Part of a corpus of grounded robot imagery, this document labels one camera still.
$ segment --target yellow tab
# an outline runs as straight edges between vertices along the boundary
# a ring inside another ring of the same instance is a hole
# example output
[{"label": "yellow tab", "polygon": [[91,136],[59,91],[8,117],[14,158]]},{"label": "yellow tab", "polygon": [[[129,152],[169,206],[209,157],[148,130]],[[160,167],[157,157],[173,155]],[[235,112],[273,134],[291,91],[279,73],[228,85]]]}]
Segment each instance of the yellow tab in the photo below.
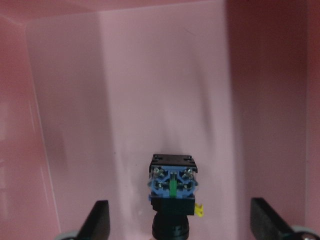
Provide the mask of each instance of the yellow tab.
[{"label": "yellow tab", "polygon": [[200,218],[204,216],[204,205],[194,204],[194,213],[197,214]]}]

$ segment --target pink wall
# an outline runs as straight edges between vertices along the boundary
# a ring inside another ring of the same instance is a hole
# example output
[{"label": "pink wall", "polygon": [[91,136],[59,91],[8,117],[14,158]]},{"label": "pink wall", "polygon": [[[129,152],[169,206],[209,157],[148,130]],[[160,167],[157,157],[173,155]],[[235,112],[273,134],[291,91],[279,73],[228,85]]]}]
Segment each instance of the pink wall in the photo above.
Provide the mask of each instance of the pink wall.
[{"label": "pink wall", "polygon": [[[292,225],[304,225],[307,4],[227,1],[240,222],[264,197]],[[238,239],[249,239],[248,227]]]},{"label": "pink wall", "polygon": [[320,2],[308,1],[306,225],[320,233]]},{"label": "pink wall", "polygon": [[153,153],[191,153],[206,217],[191,239],[237,239],[223,1],[32,21],[28,49],[61,229],[109,199],[111,239],[149,239]]},{"label": "pink wall", "polygon": [[[149,239],[155,212],[146,182],[156,152],[189,153],[198,164],[196,198],[204,203],[205,217],[189,218],[190,239],[253,239],[249,203],[256,196],[265,197],[290,224],[304,224],[306,3],[152,6],[163,3],[0,3],[5,17],[0,40],[7,53],[0,57],[1,79],[7,80],[0,88],[5,139],[0,185],[10,186],[0,192],[0,230],[6,239],[26,233],[52,239],[59,232],[32,80],[63,232],[78,229],[94,201],[109,199],[110,239]],[[309,22],[314,49],[316,13],[310,12]],[[312,52],[308,127],[313,130],[318,90]],[[25,148],[26,136],[32,151]],[[311,165],[316,132],[308,141]],[[309,167],[307,175],[314,197],[307,198],[306,222],[314,228],[316,169]],[[21,199],[25,205],[18,204]],[[5,220],[9,211],[15,218]]]},{"label": "pink wall", "polygon": [[0,238],[59,231],[25,28],[0,17]]}]

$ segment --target metal screw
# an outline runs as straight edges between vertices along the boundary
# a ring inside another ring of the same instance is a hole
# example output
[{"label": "metal screw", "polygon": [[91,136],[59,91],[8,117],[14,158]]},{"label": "metal screw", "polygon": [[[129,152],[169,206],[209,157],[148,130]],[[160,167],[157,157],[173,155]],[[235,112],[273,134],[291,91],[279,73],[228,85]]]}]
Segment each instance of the metal screw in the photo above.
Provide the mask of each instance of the metal screw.
[{"label": "metal screw", "polygon": [[304,233],[301,237],[303,240],[316,240],[316,237],[310,233]]}]

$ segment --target black plastic part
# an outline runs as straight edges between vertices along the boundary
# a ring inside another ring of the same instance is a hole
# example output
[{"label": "black plastic part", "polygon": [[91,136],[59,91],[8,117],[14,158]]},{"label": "black plastic part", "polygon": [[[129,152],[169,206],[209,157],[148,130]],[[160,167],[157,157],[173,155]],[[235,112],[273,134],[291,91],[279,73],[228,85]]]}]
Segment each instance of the black plastic part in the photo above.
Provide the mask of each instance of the black plastic part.
[{"label": "black plastic part", "polygon": [[189,237],[187,216],[158,212],[153,219],[152,235],[157,240],[186,240]]},{"label": "black plastic part", "polygon": [[170,154],[154,154],[149,166],[149,173],[152,166],[179,166],[193,168],[198,172],[195,160],[190,155],[170,155]]},{"label": "black plastic part", "polygon": [[257,240],[305,240],[305,234],[320,240],[313,233],[294,232],[263,198],[251,199],[250,212],[250,227]]},{"label": "black plastic part", "polygon": [[107,240],[109,234],[109,203],[107,200],[100,200],[94,204],[76,240]]},{"label": "black plastic part", "polygon": [[170,215],[194,215],[195,199],[194,198],[151,198],[153,210],[162,214]]}]

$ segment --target pink enclosure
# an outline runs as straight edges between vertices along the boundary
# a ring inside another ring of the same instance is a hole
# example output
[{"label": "pink enclosure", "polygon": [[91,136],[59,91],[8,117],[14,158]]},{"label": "pink enclosure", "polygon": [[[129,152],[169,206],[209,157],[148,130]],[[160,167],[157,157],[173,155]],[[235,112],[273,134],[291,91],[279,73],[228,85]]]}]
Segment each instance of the pink enclosure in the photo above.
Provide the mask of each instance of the pink enclosure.
[{"label": "pink enclosure", "polygon": [[108,199],[149,240],[153,153],[198,166],[190,240],[253,240],[250,198],[320,232],[318,0],[0,1],[0,239]]}]

